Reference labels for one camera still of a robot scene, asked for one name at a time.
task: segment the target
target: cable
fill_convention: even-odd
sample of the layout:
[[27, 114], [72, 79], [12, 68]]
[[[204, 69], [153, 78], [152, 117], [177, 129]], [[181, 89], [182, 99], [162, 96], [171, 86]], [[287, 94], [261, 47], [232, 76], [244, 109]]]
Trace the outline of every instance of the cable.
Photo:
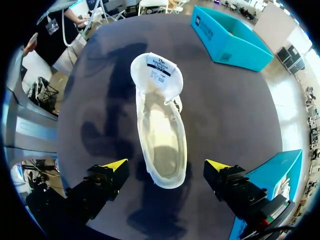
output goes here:
[[70, 60], [70, 62], [71, 62], [71, 64], [72, 64], [72, 66], [74, 66], [75, 64], [74, 64], [74, 62], [72, 61], [72, 59], [71, 59], [71, 57], [70, 57], [69, 47], [67, 47], [66, 50], [67, 50], [67, 52], [68, 52], [69, 60]]
[[[92, 15], [88, 21], [88, 24], [85, 26], [81, 36], [84, 38], [85, 35], [86, 35], [86, 32], [92, 22], [92, 20], [94, 19], [94, 15], [95, 15], [95, 11], [99, 5], [99, 3], [101, 2], [102, 0], [97, 0], [95, 2], [95, 5], [94, 5], [94, 9], [93, 9], [93, 12], [92, 12]], [[63, 38], [63, 42], [64, 42], [64, 45], [66, 45], [67, 47], [71, 47], [72, 45], [76, 44], [77, 42], [79, 42], [79, 40], [81, 39], [81, 37], [79, 37], [76, 41], [72, 42], [71, 44], [68, 44], [67, 43], [67, 40], [66, 40], [66, 33], [65, 33], [65, 10], [63, 9], [62, 10], [62, 38]]]
[[279, 232], [279, 231], [292, 230], [294, 228], [295, 228], [294, 226], [279, 226], [279, 227], [275, 227], [275, 228], [261, 231], [258, 234], [250, 236], [250, 237], [247, 236], [245, 238], [242, 238], [241, 240], [259, 240], [261, 237], [263, 237], [265, 235], [272, 234], [272, 233]]
[[30, 160], [30, 163], [31, 163], [32, 166], [34, 166], [40, 173], [49, 175], [49, 176], [51, 176], [51, 177], [58, 177], [58, 178], [60, 178], [59, 175], [53, 175], [53, 174], [51, 174], [51, 173], [41, 171], [41, 170], [36, 166], [36, 164], [34, 164], [34, 162], [33, 162], [32, 160]]

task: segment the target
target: shoe label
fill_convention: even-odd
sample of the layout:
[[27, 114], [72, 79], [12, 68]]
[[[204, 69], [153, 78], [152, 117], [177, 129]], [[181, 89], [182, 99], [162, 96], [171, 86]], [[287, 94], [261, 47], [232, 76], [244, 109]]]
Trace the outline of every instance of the shoe label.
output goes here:
[[162, 84], [165, 82], [167, 77], [171, 76], [177, 66], [172, 61], [169, 61], [152, 52], [149, 53], [146, 65], [152, 68], [151, 78]]

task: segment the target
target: white cable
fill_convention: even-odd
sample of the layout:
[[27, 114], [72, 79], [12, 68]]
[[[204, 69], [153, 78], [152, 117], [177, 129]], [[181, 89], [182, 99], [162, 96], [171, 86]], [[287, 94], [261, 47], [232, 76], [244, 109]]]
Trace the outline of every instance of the white cable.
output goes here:
[[[97, 1], [95, 2], [92, 15], [91, 15], [91, 17], [90, 17], [90, 19], [89, 19], [89, 21], [88, 21], [88, 24], [86, 25], [85, 29], [83, 30], [83, 32], [82, 32], [82, 34], [81, 34], [81, 36], [82, 36], [83, 38], [85, 37], [85, 34], [86, 34], [86, 32], [87, 32], [87, 30], [88, 30], [88, 28], [89, 28], [92, 20], [94, 19], [95, 11], [96, 11], [96, 9], [97, 9], [97, 7], [98, 7], [98, 5], [99, 5], [99, 3], [100, 3], [101, 1], [102, 1], [102, 0], [97, 0]], [[80, 39], [81, 39], [81, 37], [79, 37], [79, 38], [78, 38], [76, 41], [74, 41], [73, 43], [71, 43], [71, 44], [68, 44], [68, 43], [67, 43], [67, 41], [66, 41], [66, 33], [65, 33], [65, 10], [64, 10], [64, 9], [62, 10], [62, 37], [63, 37], [64, 45], [66, 45], [67, 47], [73, 46], [74, 44], [76, 44], [77, 42], [79, 42]]]

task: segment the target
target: black t-shirt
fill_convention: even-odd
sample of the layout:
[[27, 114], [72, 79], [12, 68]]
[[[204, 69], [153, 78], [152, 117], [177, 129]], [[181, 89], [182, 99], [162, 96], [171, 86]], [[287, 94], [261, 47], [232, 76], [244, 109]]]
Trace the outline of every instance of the black t-shirt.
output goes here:
[[[52, 66], [67, 47], [64, 44], [64, 39], [62, 36], [62, 10], [51, 12], [48, 16], [51, 21], [54, 19], [56, 20], [59, 29], [50, 35], [46, 28], [48, 19], [47, 17], [44, 17], [44, 19], [38, 25], [31, 29], [28, 38], [25, 40], [25, 45], [28, 44], [28, 41], [33, 34], [38, 33], [35, 51], [48, 63], [49, 66]], [[74, 23], [66, 16], [64, 16], [64, 32], [65, 40], [68, 44], [71, 44], [71, 42], [75, 40], [79, 34]]]

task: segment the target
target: person's arm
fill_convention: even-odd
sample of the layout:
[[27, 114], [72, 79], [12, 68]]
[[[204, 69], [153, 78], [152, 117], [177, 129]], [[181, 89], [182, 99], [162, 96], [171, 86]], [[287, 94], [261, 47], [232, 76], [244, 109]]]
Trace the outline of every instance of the person's arm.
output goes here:
[[23, 56], [25, 57], [25, 56], [28, 55], [28, 53], [30, 53], [30, 52], [32, 52], [33, 50], [35, 50], [36, 46], [37, 46], [37, 39], [36, 39], [35, 41], [33, 41], [33, 42], [29, 42], [29, 43], [25, 46], [25, 48], [23, 49]]
[[78, 18], [71, 9], [68, 9], [64, 12], [64, 15], [70, 19], [72, 22], [74, 22], [76, 25], [81, 25], [84, 22], [88, 21], [88, 19], [84, 18], [84, 19], [80, 19]]

